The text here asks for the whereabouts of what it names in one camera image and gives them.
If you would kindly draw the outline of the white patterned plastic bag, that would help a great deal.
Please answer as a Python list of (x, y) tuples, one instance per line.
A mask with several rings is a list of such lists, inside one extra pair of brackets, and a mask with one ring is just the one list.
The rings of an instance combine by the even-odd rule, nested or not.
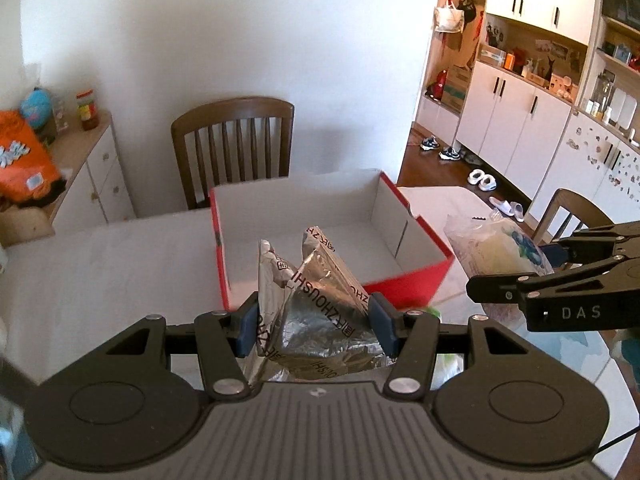
[(498, 210), (491, 211), (488, 217), (450, 214), (444, 232), (468, 278), (554, 272), (549, 259), (533, 240)]

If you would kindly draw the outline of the silver foil snack packet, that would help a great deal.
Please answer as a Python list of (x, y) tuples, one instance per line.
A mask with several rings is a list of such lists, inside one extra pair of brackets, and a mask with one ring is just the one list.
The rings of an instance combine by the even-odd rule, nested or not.
[(259, 242), (257, 340), (242, 364), (248, 382), (316, 382), (392, 365), (369, 322), (369, 295), (316, 226), (306, 229), (302, 254), (294, 266)]

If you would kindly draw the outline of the red cardboard box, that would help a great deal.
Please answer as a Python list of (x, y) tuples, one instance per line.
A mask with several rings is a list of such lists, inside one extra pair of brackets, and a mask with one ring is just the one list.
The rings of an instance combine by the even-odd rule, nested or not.
[(227, 184), (209, 193), (222, 305), (258, 287), (259, 243), (299, 266), (303, 241), (339, 256), (365, 292), (399, 310), (427, 306), (454, 263), (434, 229), (381, 170)]

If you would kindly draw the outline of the white sideboard cabinet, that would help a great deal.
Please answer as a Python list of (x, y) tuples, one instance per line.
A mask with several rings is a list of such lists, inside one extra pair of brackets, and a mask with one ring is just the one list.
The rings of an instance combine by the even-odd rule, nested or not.
[(65, 192), (44, 208), (56, 234), (136, 218), (110, 112), (101, 110), (99, 125), (92, 130), (79, 126), (65, 130), (51, 145), (50, 154), (66, 179)]

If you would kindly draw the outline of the brown wooden chair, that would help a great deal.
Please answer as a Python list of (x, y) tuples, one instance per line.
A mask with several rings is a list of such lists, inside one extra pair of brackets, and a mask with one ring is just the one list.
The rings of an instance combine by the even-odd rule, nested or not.
[(171, 124), (186, 206), (209, 205), (227, 183), (290, 174), (295, 107), (268, 96), (242, 96), (195, 107)]

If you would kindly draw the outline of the orange snack bag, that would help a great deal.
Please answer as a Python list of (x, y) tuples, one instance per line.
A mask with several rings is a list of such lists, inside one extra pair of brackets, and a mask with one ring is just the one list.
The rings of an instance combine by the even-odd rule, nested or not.
[(17, 110), (1, 112), (1, 196), (14, 205), (43, 207), (66, 187), (49, 153)]

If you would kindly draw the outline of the red lidded sauce jar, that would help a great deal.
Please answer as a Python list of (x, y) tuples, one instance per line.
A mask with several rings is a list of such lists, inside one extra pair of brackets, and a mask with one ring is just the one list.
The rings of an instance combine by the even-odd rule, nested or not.
[(92, 89), (78, 92), (76, 94), (77, 113), (81, 127), (85, 131), (96, 128), (100, 123), (99, 112), (96, 108), (96, 96)]

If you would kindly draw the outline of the white hanging tote bag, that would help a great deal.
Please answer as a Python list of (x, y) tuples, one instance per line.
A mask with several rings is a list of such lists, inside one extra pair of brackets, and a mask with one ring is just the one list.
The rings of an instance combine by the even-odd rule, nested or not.
[(458, 9), (452, 0), (445, 0), (443, 6), (434, 9), (434, 32), (457, 34), (464, 27), (464, 11)]

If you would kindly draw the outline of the blue globe toy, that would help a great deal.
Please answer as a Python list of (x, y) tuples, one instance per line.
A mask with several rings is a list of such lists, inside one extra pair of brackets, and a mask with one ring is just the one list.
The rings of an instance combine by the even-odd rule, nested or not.
[(32, 90), (21, 102), (20, 113), (34, 130), (47, 125), (52, 117), (52, 103), (49, 93), (41, 88)]

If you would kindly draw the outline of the white wall cabinet unit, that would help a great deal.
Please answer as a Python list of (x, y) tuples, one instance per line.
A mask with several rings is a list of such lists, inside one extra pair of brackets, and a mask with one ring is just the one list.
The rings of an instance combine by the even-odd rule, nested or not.
[(594, 92), (601, 0), (452, 0), (457, 34), (434, 32), (416, 121), (442, 156), (477, 156), (539, 220), (558, 188), (617, 222), (639, 215), (639, 151)]

